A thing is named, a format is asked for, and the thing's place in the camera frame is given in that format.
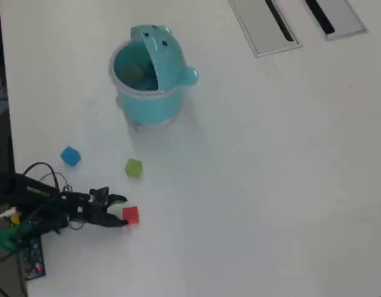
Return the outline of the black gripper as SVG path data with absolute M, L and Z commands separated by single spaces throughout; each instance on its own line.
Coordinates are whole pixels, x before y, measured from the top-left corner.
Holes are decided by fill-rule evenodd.
M 126 197 L 110 194 L 108 204 L 105 197 L 82 193 L 63 193 L 60 201 L 60 211 L 70 221 L 80 221 L 107 228 L 121 228 L 129 224 L 127 220 L 107 213 L 107 208 L 116 204 L 124 204 Z

